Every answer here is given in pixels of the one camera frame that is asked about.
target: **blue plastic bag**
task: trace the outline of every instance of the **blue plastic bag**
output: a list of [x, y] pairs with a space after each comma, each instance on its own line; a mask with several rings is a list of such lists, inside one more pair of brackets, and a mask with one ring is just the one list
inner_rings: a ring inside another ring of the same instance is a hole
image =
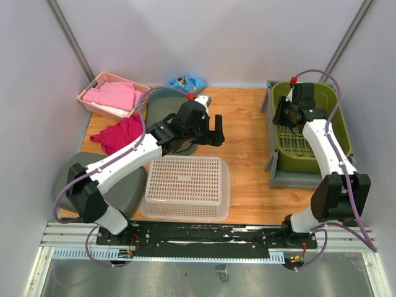
[[203, 79], [197, 79], [194, 77], [181, 76], [177, 79], [171, 80], [166, 83], [166, 86], [178, 89], [184, 89], [187, 92], [198, 94], [206, 86]]

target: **metal floor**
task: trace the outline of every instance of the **metal floor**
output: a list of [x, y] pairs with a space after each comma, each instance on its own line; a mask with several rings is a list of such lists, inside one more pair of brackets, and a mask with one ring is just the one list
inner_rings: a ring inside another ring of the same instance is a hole
[[41, 296], [374, 296], [360, 253], [324, 254], [298, 273], [279, 264], [229, 264], [228, 270], [228, 282], [221, 282], [213, 263], [131, 262], [111, 269], [53, 260]]

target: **gray cushion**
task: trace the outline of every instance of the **gray cushion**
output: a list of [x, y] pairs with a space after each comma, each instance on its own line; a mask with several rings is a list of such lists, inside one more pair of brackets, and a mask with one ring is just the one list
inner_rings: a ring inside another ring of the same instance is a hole
[[[54, 199], [56, 199], [56, 196], [66, 185], [70, 166], [80, 163], [85, 167], [88, 164], [95, 163], [104, 158], [106, 157], [95, 153], [78, 153], [74, 155], [55, 183], [53, 189]], [[114, 208], [122, 211], [126, 217], [132, 218], [144, 195], [146, 181], [147, 171], [143, 167], [140, 167], [111, 187], [111, 189], [103, 195], [103, 198]], [[59, 206], [62, 209], [75, 212], [73, 205], [70, 203], [69, 199], [67, 199], [66, 195], [62, 196]]]

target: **metal pole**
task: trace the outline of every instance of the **metal pole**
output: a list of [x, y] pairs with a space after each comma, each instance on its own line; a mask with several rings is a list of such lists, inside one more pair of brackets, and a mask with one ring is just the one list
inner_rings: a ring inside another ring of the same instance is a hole
[[[355, 35], [356, 31], [358, 30], [360, 24], [362, 23], [363, 19], [367, 15], [368, 11], [372, 7], [372, 4], [376, 0], [364, 0], [363, 3], [360, 5], [360, 8], [358, 12], [356, 13], [355, 17], [352, 20], [352, 23], [350, 24], [348, 30], [346, 31], [345, 35], [343, 36], [340, 44], [338, 45], [337, 49], [335, 50], [332, 59], [328, 63], [326, 67], [326, 72], [327, 73], [332, 73], [334, 70], [335, 66], [337, 65], [338, 61], [342, 57], [342, 54], [344, 53], [345, 49], [349, 45], [350, 41], [352, 40], [353, 36]], [[324, 83], [327, 80], [326, 75], [322, 75], [321, 79], [319, 82]]]
[[61, 28], [63, 35], [65, 36], [70, 48], [73, 50], [73, 53], [75, 57], [77, 58], [78, 62], [80, 63], [80, 66], [82, 70], [84, 71], [84, 74], [87, 76], [88, 81], [92, 81], [95, 76], [92, 73], [92, 70], [90, 66], [88, 65], [87, 60], [85, 59], [78, 43], [77, 40], [74, 38], [74, 35], [69, 27], [69, 24], [66, 21], [66, 18], [64, 17], [62, 10], [56, 0], [45, 0], [49, 9], [51, 10], [52, 14], [54, 15], [54, 18], [56, 19], [59, 27]]

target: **pink towel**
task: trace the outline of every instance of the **pink towel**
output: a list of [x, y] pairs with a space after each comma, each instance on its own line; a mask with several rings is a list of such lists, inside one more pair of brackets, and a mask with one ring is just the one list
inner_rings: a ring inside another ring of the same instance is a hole
[[89, 139], [94, 142], [100, 142], [105, 153], [112, 153], [121, 150], [142, 135], [142, 123], [137, 114], [130, 118], [123, 118], [114, 126], [109, 126], [100, 131], [100, 134], [93, 135]]
[[139, 102], [141, 94], [130, 82], [106, 82], [100, 88], [88, 90], [83, 100], [131, 111]]

